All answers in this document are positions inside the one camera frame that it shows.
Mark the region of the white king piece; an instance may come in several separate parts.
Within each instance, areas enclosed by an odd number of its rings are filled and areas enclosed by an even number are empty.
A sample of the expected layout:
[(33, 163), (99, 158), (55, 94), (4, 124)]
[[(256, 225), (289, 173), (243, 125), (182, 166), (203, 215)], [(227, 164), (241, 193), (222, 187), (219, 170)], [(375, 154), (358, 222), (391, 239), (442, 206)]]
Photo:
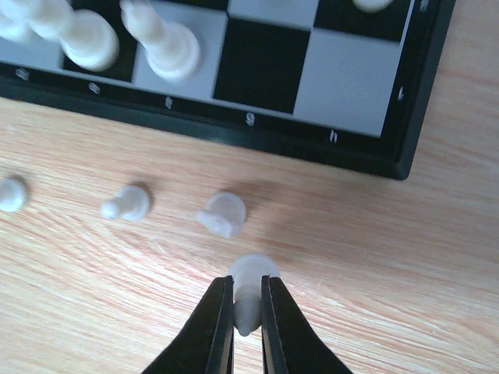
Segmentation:
[(97, 12), (75, 10), (67, 1), (18, 1), (16, 4), (35, 33), (59, 42), (66, 57), (79, 67), (103, 71), (117, 59), (117, 34)]

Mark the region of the white queen piece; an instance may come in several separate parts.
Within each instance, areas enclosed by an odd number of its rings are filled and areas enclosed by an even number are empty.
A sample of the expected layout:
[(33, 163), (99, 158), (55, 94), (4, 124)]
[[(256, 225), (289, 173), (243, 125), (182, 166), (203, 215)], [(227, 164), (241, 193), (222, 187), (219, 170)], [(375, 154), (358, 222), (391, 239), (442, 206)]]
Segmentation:
[(1, 38), (17, 44), (29, 44), (38, 39), (11, 1), (1, 1)]

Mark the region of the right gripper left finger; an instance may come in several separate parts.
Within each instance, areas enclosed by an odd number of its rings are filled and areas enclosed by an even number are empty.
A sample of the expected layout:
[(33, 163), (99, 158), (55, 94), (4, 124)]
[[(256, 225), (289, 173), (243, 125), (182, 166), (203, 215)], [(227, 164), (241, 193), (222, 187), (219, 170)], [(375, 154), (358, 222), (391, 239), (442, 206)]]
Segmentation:
[(233, 279), (217, 277), (175, 339), (143, 372), (232, 373), (233, 348)]

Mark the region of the white bishop piece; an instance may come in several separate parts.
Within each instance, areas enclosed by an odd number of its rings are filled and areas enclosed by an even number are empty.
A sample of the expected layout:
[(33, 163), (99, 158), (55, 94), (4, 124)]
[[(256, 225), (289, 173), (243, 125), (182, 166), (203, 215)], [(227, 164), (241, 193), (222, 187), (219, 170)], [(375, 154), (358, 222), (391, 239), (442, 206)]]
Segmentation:
[(121, 1), (126, 30), (144, 47), (153, 72), (167, 81), (179, 81), (196, 71), (200, 43), (187, 26), (165, 21), (146, 1)]

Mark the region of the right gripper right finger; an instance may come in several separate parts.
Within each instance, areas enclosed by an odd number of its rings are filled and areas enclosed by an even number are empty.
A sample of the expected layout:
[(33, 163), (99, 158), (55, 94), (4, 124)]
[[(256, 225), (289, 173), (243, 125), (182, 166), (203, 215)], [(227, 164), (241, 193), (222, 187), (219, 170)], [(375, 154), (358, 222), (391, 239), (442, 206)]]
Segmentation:
[(265, 373), (352, 373), (313, 331), (281, 278), (262, 277), (261, 293)]

